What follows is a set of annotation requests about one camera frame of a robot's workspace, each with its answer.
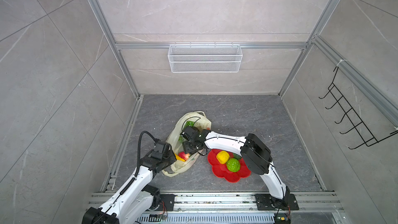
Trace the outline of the red yellow fake apple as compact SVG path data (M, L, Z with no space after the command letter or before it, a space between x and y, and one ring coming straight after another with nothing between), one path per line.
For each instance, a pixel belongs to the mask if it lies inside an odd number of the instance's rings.
M181 161L187 161L191 155L189 153L180 152L178 156L181 159Z

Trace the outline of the yellow fake lemon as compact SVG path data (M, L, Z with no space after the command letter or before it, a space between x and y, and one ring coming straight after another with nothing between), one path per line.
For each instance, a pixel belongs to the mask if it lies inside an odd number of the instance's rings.
M228 152L222 150L217 153L216 159L220 164L226 164L228 160L230 159L230 155Z

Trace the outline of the red flower-shaped plate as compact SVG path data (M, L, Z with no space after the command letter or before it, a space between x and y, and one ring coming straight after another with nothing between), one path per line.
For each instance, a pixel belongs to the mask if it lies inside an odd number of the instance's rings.
M216 159L216 155L220 151L222 151L222 150L213 149L207 156L207 160L208 160L209 164L211 165L212 172L216 177L224 178L226 181L228 181L230 183L237 183L238 181L240 181L241 178L247 178L251 175L251 172L247 168L243 158L241 160L239 160L239 162L241 164L240 170L236 173L230 172L227 169L226 164L220 164ZM234 158L233 153L231 153L231 152L228 152L228 153L230 155L230 159Z

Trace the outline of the dark green fake avocado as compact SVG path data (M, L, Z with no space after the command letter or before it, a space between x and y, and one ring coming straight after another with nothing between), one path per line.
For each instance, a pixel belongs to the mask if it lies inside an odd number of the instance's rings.
M242 159L242 157L240 156L240 155L238 155L238 154L233 154L233 157L235 158L235 159L237 159L237 160L241 160Z

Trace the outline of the light green bumpy fake fruit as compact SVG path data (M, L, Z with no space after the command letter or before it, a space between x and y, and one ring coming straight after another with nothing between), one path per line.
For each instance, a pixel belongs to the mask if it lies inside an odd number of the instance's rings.
M235 158L231 158L226 162L226 166L227 169L232 172L232 173L236 173L240 170L241 168L241 164L239 162L239 160L235 159Z

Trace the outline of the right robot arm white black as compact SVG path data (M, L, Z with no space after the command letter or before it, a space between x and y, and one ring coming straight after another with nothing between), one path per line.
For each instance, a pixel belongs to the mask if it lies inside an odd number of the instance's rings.
M274 208L289 206L290 190L273 165L270 149L256 135L233 137L191 126L185 127L181 135L185 154L208 152L207 160L216 177L236 183L257 174L268 189L270 204Z

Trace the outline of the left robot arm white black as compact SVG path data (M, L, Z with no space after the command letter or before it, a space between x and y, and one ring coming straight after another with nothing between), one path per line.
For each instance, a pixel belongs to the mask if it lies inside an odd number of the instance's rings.
M123 186L99 208L89 208L83 224L133 224L147 210L161 209L160 190L149 183L162 170L176 162L171 145L159 141L140 159Z

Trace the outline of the green fake grape bunch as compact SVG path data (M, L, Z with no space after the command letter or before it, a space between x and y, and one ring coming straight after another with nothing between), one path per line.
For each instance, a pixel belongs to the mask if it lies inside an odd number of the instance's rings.
M184 130L184 128L186 128L186 127L188 127L188 126L193 127L194 125L195 125L195 121L188 121L188 120L185 121L185 122L183 123L182 127L181 127L181 133L182 133L182 131ZM179 139L178 139L178 142L182 144L185 140L186 140L186 139L185 139L182 135L180 135L180 137L179 137Z

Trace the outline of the yellow fake banana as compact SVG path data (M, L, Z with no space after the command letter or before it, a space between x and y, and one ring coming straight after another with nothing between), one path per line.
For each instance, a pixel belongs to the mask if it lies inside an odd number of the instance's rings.
M183 158L181 158L179 155L175 154L175 157L177 160L185 162L185 160Z

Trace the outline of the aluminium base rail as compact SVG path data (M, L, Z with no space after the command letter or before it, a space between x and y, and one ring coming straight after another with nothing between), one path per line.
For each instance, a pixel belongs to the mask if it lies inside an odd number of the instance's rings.
M348 224L336 193L294 192L280 200L265 192L169 192L93 194L83 224L292 224L304 215L324 214Z

